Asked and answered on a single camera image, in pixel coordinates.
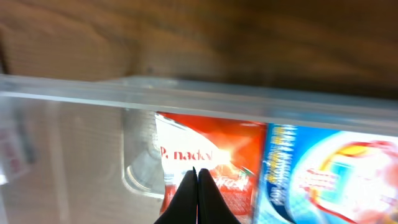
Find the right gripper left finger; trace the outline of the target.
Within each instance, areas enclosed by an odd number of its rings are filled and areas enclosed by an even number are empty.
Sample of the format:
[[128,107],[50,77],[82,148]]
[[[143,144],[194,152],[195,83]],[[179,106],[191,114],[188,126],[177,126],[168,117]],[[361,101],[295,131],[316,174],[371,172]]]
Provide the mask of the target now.
[[154,224],[196,224],[198,177],[196,170],[188,170],[180,185],[165,185],[160,216]]

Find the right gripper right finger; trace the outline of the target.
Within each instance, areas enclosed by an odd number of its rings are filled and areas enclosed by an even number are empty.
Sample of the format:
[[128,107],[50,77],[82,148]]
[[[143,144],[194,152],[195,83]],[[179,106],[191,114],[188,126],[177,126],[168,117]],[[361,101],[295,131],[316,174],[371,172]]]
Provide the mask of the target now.
[[198,223],[240,224],[228,208],[208,169],[198,175]]

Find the red Panadol ActiFast box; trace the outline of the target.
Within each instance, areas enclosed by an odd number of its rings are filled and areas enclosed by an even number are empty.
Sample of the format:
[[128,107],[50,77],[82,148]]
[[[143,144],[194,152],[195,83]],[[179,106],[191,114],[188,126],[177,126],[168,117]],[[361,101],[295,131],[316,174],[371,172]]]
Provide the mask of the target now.
[[208,169],[238,221],[252,223],[267,124],[158,112],[155,126],[165,182],[160,211],[188,170]]

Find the blue Kool Fever box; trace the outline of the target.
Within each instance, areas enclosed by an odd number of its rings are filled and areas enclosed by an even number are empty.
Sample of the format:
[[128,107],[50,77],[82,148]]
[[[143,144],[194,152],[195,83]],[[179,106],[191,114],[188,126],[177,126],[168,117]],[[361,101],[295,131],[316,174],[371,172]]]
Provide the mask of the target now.
[[397,138],[271,124],[256,223],[396,223]]

